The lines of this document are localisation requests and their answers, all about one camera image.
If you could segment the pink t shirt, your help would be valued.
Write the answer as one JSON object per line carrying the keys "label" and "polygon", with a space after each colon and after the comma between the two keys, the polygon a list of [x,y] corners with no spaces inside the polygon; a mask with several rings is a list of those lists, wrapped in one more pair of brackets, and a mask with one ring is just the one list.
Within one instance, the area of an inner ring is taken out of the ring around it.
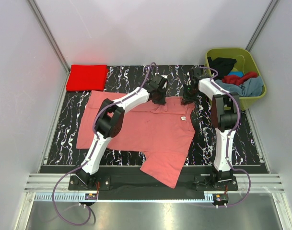
{"label": "pink t shirt", "polygon": [[165,105],[142,103],[124,115],[114,138],[96,141],[93,122],[103,100],[116,101],[123,93],[92,91],[79,127],[76,147],[88,149],[82,162],[83,175],[96,173],[106,148],[144,153],[141,171],[164,185],[175,188],[195,134],[191,122],[194,104],[182,105],[181,97],[167,97]]}

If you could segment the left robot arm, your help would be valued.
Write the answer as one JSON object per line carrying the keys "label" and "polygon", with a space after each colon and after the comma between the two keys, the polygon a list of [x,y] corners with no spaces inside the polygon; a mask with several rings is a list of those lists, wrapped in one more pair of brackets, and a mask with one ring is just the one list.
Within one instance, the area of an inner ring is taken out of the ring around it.
{"label": "left robot arm", "polygon": [[121,131],[125,114],[148,101],[164,105],[167,86],[167,76],[155,74],[151,80],[131,93],[113,101],[103,100],[93,123],[93,141],[85,160],[75,173],[84,189],[90,190],[95,186],[94,174],[99,170],[101,158],[109,142]]}

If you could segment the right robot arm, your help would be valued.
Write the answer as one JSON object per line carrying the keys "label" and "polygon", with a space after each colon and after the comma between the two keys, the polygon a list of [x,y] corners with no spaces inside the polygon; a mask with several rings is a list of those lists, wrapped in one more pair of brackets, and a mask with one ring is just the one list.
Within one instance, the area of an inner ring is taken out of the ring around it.
{"label": "right robot arm", "polygon": [[193,103],[199,92],[211,99],[210,119],[216,131],[216,155],[209,178],[196,184],[224,190],[233,179],[232,144],[240,121],[239,95],[223,89],[213,77],[203,74],[202,69],[188,71],[181,104]]}

